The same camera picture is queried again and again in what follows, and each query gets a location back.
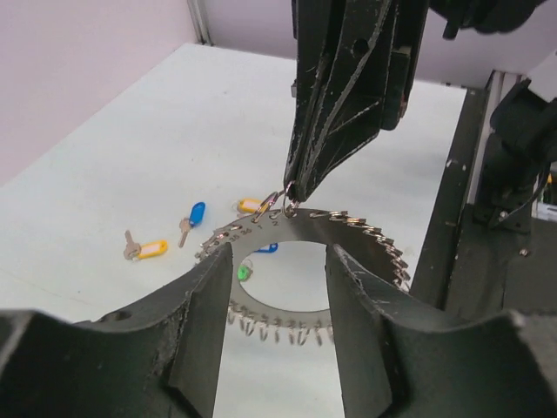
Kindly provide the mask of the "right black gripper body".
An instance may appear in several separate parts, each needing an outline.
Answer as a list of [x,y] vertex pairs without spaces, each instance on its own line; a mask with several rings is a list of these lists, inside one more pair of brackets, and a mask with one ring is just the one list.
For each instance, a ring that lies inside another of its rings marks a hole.
[[394,1],[393,41],[381,128],[392,131],[406,113],[426,22],[428,1]]

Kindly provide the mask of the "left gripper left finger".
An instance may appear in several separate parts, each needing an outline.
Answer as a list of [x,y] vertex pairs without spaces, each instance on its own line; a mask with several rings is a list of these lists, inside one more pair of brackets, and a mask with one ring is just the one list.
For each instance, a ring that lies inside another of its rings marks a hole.
[[2,311],[2,416],[212,416],[231,284],[223,246],[97,321]]

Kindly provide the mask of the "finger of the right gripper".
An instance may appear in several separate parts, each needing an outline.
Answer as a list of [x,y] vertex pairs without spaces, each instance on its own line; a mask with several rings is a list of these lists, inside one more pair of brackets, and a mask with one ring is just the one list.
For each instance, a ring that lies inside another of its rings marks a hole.
[[[346,131],[350,158],[381,129],[394,1],[346,2],[345,23],[328,85],[339,87],[343,81],[347,85],[336,103],[338,115],[326,122],[333,124],[334,131]],[[298,192],[298,201],[307,201],[314,192]]]
[[313,192],[325,176],[348,158],[346,131],[333,130],[328,118],[339,113],[336,103],[346,88],[330,87],[345,23],[346,1],[294,1],[292,23],[297,41],[297,72],[292,95],[295,118],[288,151],[284,188]]

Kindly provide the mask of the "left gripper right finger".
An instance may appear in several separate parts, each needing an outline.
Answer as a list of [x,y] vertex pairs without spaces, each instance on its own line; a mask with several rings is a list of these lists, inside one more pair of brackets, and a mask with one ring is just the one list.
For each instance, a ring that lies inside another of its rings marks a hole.
[[455,318],[340,246],[327,249],[326,279],[346,416],[555,416],[554,313]]

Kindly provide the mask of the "metal ring key organizer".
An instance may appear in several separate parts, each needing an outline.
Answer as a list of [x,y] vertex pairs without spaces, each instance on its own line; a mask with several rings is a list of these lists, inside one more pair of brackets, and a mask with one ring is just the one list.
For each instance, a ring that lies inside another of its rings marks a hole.
[[[422,242],[421,216],[396,193],[359,197],[355,192],[317,192],[295,210],[283,200],[262,214],[238,218],[231,205],[238,191],[205,197],[205,238],[196,257],[232,249],[228,331],[256,342],[304,346],[333,339],[325,253],[341,246],[361,265],[406,291]],[[275,253],[256,253],[278,243]],[[239,282],[240,263],[253,275]]]

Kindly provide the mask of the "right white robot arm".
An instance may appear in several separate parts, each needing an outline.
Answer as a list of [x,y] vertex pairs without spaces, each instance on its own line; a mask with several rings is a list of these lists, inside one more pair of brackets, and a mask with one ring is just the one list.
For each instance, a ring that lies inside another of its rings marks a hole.
[[[393,130],[406,112],[426,15],[446,22],[443,37],[518,29],[535,1],[295,1],[295,119],[285,165],[286,214],[308,200],[325,176]],[[556,103],[516,83],[490,117],[496,144],[480,173],[476,219],[515,228],[547,182],[556,160]]]

